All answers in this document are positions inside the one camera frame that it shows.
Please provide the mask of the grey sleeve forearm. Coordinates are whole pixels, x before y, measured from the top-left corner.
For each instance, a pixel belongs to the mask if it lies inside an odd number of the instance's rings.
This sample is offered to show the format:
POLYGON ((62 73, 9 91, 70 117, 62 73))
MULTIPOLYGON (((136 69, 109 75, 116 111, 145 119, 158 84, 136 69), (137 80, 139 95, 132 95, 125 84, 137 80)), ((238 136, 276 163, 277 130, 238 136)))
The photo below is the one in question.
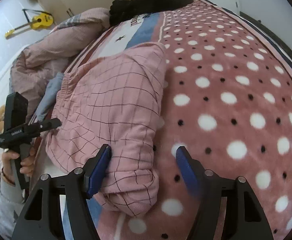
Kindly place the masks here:
POLYGON ((0 235, 11 239, 24 206, 23 191, 0 177, 0 235))

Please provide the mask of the person's left hand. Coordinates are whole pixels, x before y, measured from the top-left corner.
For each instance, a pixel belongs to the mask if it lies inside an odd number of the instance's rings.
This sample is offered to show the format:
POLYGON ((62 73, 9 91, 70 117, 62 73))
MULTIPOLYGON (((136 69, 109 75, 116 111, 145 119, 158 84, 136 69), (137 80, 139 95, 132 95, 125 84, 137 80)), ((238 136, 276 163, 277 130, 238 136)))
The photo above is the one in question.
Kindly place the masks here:
MULTIPOLYGON (((35 157, 36 151, 33 147, 31 147, 29 150, 29 156, 21 161, 21 174, 24 174, 27 177, 32 176, 35 167, 35 157)), ((15 179, 11 168, 11 160, 18 158, 19 154, 12 150, 8 150, 2 153, 2 177, 7 183, 11 185, 15 184, 15 179)))

